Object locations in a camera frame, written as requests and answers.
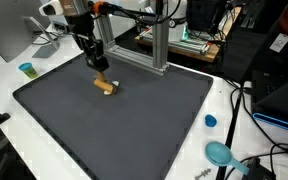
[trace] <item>black mat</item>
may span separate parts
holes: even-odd
[[[213,80],[175,67],[160,77],[109,63],[106,76],[121,83],[116,95],[93,86],[95,71],[80,55],[14,97],[91,178],[164,179]]]

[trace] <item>white wall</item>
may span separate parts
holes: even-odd
[[[48,2],[48,0],[40,0],[40,1],[43,4]],[[107,0],[107,2],[122,6],[125,9],[139,10],[141,8],[143,10],[145,7],[149,5],[150,0]],[[50,19],[67,24],[64,16],[51,16]],[[135,21],[133,19],[116,17],[116,16],[111,17],[111,23],[114,37],[123,34],[127,30],[135,26]],[[100,38],[96,25],[94,34],[97,38]]]

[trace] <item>blue bottle cap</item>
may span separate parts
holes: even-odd
[[[205,124],[208,127],[214,127],[217,123],[217,120],[212,115],[208,114],[205,116]]]
[[[31,67],[32,67],[32,63],[24,63],[24,64],[20,65],[18,68],[21,71],[25,71],[25,70],[28,70]]]

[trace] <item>small blue object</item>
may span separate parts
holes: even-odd
[[[24,63],[18,67],[21,71],[28,70],[32,67],[32,63]]]
[[[249,168],[237,161],[231,150],[220,142],[210,142],[205,147],[206,158],[214,165],[224,167],[231,165],[247,175]]]
[[[205,116],[205,124],[208,127],[214,127],[217,123],[217,120],[212,115]]]

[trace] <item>light blue cup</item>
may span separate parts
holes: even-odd
[[[214,165],[224,167],[233,166],[235,169],[247,175],[249,168],[237,161],[230,149],[220,142],[210,142],[205,147],[206,158]]]

